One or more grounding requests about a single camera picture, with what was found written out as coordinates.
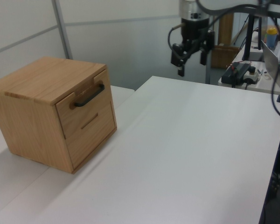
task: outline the laptop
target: laptop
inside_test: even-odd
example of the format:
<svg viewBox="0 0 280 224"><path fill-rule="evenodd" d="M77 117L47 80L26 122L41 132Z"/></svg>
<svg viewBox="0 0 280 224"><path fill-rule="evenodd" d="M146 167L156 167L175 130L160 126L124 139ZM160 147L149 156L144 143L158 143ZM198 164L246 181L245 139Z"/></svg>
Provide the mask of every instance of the laptop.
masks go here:
<svg viewBox="0 0 280 224"><path fill-rule="evenodd" d="M269 75L273 79L275 79L279 67L279 60L277 56L267 47L267 45L263 41L261 41L261 44L262 44L263 58L265 60L266 70L269 73ZM276 83L280 87L280 74L278 75Z"/></svg>

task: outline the white table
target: white table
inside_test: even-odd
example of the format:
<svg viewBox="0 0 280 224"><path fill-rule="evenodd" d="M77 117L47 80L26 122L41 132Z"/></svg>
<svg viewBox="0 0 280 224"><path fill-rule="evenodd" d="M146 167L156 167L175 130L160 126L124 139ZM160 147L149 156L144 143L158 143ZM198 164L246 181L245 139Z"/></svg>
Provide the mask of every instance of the white table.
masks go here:
<svg viewBox="0 0 280 224"><path fill-rule="evenodd" d="M270 95L152 77L115 112L90 162L47 169L0 223L258 223L280 141Z"/></svg>
<svg viewBox="0 0 280 224"><path fill-rule="evenodd" d="M257 37L257 34L258 34L257 32L253 33L254 39L255 39L255 37ZM256 47L257 43L251 42L251 46ZM237 56L235 57L235 59L232 62L240 62L240 61L242 61L242 58L243 58L243 55L244 55L244 51L245 51L245 46L243 46L243 48L240 50L240 52L237 54ZM262 52L262 50L251 48L250 52ZM260 70L260 71L263 70L263 72L266 71L266 67L265 67L265 63L264 62L252 62L251 66L254 66L256 68L256 71L257 71L257 69ZM270 76L269 73L266 73L266 74L263 73L262 76L259 76L258 82L256 84L249 85L247 87L247 90L271 93L273 81L274 80L272 79L272 76ZM219 86L225 86L225 87L231 87L230 84L222 83L221 78L218 81L218 85ZM241 85L236 85L235 88L244 90L245 87L246 87L246 83L243 83ZM280 87L277 84L275 85L275 88L274 88L274 94L280 95Z"/></svg>
<svg viewBox="0 0 280 224"><path fill-rule="evenodd" d="M114 108L118 108L135 91L111 86ZM25 190L49 167L9 152L0 131L0 211Z"/></svg>

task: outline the black cable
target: black cable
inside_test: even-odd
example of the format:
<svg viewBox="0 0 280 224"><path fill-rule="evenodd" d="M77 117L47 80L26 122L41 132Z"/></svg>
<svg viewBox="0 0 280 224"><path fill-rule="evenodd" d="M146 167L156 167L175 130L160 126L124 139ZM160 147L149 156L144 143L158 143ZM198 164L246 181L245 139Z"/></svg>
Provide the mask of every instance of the black cable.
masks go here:
<svg viewBox="0 0 280 224"><path fill-rule="evenodd" d="M266 209L265 209L265 206L263 206L263 224L266 224Z"/></svg>
<svg viewBox="0 0 280 224"><path fill-rule="evenodd" d="M243 29L244 29L244 25L246 24L246 22L247 22L248 18L249 18L249 15L247 16L246 20L244 21L244 24L243 24L243 26L242 26L241 30L239 31L238 36L237 36L237 38L235 39L235 41L234 41L233 45L235 45L235 42L238 40L238 37L239 37L239 35L241 34L241 32L243 31Z"/></svg>
<svg viewBox="0 0 280 224"><path fill-rule="evenodd" d="M244 40L243 40L243 42L242 42L241 46L239 46L239 48L240 48L240 49L242 49L242 48L243 48L244 44L246 43L246 41L245 41L246 39L247 39L247 36L244 38Z"/></svg>
<svg viewBox="0 0 280 224"><path fill-rule="evenodd" d="M171 43L170 43L170 36L173 30L176 30L178 26L171 28L171 30L169 31L168 34L168 45L170 47L170 49L172 50L173 54L176 56L177 59L179 60L184 60L186 58L189 58L192 54L194 54L195 50L197 49L198 45L203 42L205 40L207 31L210 27L212 27L219 19L221 19L225 14L228 13L232 13L233 11L237 11L240 8L246 8L246 7L250 7L250 8L258 8L258 6L253 5L253 4L243 4L243 5L238 5L238 6L234 6L231 8L226 9L222 14L220 14L212 23L210 23L210 25L204 30L204 32L202 32L202 35L200 36L200 38L195 41L195 45L194 47L191 48L191 50L189 52L187 52L184 56L179 56L176 51L172 48Z"/></svg>
<svg viewBox="0 0 280 224"><path fill-rule="evenodd" d="M276 26L276 28L278 30L278 34L280 35L280 27L279 27L279 25L277 23L275 23L275 26ZM277 107L275 105L275 102L274 102L274 89L275 89L275 84L276 84L276 81L278 79L279 73L280 73L280 63L279 63L279 66L278 66L277 74L276 74L275 79L273 81L273 86L272 86L272 91L271 91L271 100L272 100L272 104L273 104L274 110L280 116L280 111L277 109Z"/></svg>
<svg viewBox="0 0 280 224"><path fill-rule="evenodd" d="M247 85L246 85L246 87L245 87L245 90L247 90L248 85L250 85L250 83L249 83L249 82L247 82Z"/></svg>

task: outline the wooden drawer box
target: wooden drawer box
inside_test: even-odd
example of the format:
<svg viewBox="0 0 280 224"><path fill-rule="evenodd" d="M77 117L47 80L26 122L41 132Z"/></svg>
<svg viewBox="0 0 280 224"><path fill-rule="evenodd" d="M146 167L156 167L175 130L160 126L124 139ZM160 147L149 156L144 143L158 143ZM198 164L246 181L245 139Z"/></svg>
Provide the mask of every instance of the wooden drawer box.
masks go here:
<svg viewBox="0 0 280 224"><path fill-rule="evenodd" d="M44 57L0 79L0 129L13 154L75 173L117 129L107 66Z"/></svg>

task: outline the black drawer handle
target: black drawer handle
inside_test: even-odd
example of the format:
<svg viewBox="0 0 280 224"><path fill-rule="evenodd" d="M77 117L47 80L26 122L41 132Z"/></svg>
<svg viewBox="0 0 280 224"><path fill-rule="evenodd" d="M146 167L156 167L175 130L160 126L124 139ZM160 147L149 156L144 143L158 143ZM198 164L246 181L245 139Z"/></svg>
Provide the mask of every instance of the black drawer handle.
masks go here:
<svg viewBox="0 0 280 224"><path fill-rule="evenodd" d="M76 107L82 107L85 106L89 101L91 101L93 98L95 98L98 94L100 94L103 90L105 89L105 85L104 84L100 84L99 85L99 90L96 91L92 96L90 96L89 98L87 98L84 102L82 103L74 103L74 105Z"/></svg>

